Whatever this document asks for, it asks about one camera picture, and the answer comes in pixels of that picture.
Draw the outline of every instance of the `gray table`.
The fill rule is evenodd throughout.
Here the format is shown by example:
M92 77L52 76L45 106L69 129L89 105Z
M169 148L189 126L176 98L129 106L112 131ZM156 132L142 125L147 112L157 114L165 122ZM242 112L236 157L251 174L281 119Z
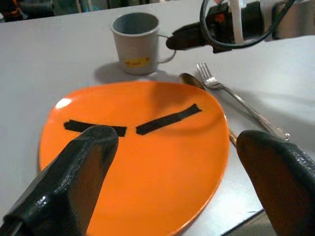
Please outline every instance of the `gray table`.
M150 12L160 18L161 32L171 33L198 20L200 3L182 0L0 24L0 216L36 176L42 127L49 110L64 95L117 81L176 82L182 72L197 75L196 62L207 62L218 79L315 157L315 37L261 43L218 55L210 47L178 52L149 76L126 75L119 69L109 28L114 17ZM165 41L160 44L162 56L172 53ZM260 129L229 95L213 94L236 133ZM221 235L261 209L231 147L217 192L185 234Z

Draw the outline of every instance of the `black tape strip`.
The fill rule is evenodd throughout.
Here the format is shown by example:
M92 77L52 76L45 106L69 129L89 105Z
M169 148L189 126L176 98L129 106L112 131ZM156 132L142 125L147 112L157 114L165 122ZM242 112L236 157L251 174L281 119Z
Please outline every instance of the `black tape strip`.
M160 129L164 126L176 123L181 121L182 119L185 119L193 114L196 114L198 112L201 112L202 110L197 107L196 104L193 104L186 110L183 110L178 113L174 113L165 117L161 117L155 120L152 120L148 123L142 124L136 128L136 133L145 135L149 132L152 132L156 129Z
M95 126L96 124L84 123L76 120L70 119L68 122L63 124L64 128L71 131L83 132L87 128ZM125 126L111 126L113 127L119 137L124 137L126 134L127 127Z

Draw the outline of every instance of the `yellow label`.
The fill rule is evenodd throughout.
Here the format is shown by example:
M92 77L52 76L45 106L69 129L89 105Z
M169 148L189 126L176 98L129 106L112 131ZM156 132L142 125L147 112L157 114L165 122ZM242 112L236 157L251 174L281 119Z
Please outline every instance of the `yellow label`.
M124 63L126 64L127 67L143 67L145 65L150 64L150 58L135 58L135 59L125 59Z

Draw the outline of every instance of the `orange plate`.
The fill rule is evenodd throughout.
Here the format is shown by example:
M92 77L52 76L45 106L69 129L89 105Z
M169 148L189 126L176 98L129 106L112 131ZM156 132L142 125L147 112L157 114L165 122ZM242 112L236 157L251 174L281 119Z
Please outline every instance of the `orange plate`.
M136 127L187 109L202 110L145 135ZM79 135L70 119L126 126L105 178L89 236L169 235L193 220L213 196L228 157L228 129L219 103L189 85L123 82L76 91L52 109L40 143L43 170Z

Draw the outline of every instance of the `fork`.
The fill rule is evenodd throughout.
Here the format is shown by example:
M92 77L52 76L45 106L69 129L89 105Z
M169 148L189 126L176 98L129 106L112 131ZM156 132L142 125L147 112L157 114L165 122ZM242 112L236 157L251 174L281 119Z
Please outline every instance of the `fork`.
M248 110L254 118L257 119L257 121L271 134L277 136L278 138L289 140L290 134L283 131L280 127L276 126L275 124L271 123L269 120L267 120L263 115L255 111L253 108L251 108L249 105L245 103L245 101L236 93L234 93L232 90L221 84L219 81L216 80L215 77L211 74L208 66L206 63L197 63L196 64L197 69L201 75L202 83L210 88L210 89L224 89L229 94L231 94L236 100L238 100L245 108Z

